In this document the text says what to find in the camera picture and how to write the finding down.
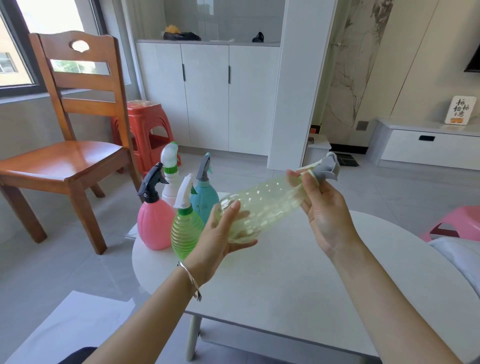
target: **black handle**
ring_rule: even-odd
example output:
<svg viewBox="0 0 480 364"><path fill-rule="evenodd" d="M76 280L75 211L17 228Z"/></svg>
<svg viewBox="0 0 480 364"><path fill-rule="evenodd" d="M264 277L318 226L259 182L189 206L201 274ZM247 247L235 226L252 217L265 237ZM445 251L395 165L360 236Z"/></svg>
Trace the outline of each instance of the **black handle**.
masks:
<svg viewBox="0 0 480 364"><path fill-rule="evenodd" d="M433 142L435 137L432 135L420 135L419 140L423 140L425 142Z"/></svg>

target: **person's left arm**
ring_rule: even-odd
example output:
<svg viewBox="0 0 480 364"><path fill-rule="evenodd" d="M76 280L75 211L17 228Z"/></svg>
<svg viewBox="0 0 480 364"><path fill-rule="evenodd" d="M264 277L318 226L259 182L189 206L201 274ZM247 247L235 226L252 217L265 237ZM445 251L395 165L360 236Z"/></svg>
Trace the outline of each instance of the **person's left arm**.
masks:
<svg viewBox="0 0 480 364"><path fill-rule="evenodd" d="M233 203L215 226L212 209L204 231L195 249L184 264L198 286L208 282L223 258L231 252L253 246L228 243L228 231L240 210L240 202ZM180 317L187 308L195 288L182 267L172 274L154 292L143 307L105 341L84 364L155 363Z"/></svg>

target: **bottle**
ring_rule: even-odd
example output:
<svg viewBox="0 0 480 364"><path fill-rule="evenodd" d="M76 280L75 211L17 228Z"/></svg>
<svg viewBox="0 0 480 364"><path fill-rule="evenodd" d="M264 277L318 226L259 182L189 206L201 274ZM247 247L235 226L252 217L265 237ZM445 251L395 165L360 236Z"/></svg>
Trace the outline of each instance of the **bottle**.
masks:
<svg viewBox="0 0 480 364"><path fill-rule="evenodd" d="M198 238L204 229L200 216L193 210L190 193L193 193L193 174L189 173L180 186L174 208L177 214L171 229L172 248L178 258L185 259L197 245Z"/></svg>
<svg viewBox="0 0 480 364"><path fill-rule="evenodd" d="M158 196L155 185L159 182L168 184L162 177L162 163L152 167L138 190L139 196L144 195L144 203L137 218L138 234L152 250L165 249L171 245L170 229L175 217L173 208Z"/></svg>
<svg viewBox="0 0 480 364"><path fill-rule="evenodd" d="M197 194L192 194L190 196L193 210L200 215L204 224L207 223L208 218L210 217L210 211L212 211L213 205L220 202L218 193L216 193L215 188L210 184L207 172L212 173L212 170L210 169L210 153L205 154L198 169L198 182L195 187Z"/></svg>
<svg viewBox="0 0 480 364"><path fill-rule="evenodd" d="M336 155L332 152L307 168L302 174L310 173L319 183L327 178L336 181L340 171ZM301 175L272 178L253 188L222 198L219 208L215 211L215 219L218 223L225 209L235 200L239 200L240 212L249 211L250 214L233 223L228 240L247 243L300 206L305 197Z"/></svg>
<svg viewBox="0 0 480 364"><path fill-rule="evenodd" d="M168 184L163 188L162 200L173 207L177 199L181 179L177 166L177 153L179 146L177 142L168 143L162 150L160 162L163 164L163 172Z"/></svg>

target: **television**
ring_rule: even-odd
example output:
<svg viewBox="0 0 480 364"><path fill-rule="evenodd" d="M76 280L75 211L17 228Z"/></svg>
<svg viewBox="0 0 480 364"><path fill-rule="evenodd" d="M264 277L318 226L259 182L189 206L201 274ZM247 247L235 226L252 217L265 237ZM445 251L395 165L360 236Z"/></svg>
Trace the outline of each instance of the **television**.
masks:
<svg viewBox="0 0 480 364"><path fill-rule="evenodd" d="M480 46L477 48L465 72L480 72Z"/></svg>

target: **black baseboard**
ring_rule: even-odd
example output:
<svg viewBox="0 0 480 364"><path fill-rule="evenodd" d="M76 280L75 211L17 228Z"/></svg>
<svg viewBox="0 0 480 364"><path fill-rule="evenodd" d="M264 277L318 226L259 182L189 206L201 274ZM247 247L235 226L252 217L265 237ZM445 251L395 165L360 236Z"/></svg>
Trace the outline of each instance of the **black baseboard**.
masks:
<svg viewBox="0 0 480 364"><path fill-rule="evenodd" d="M367 146L347 146L345 144L331 144L332 152L367 154Z"/></svg>

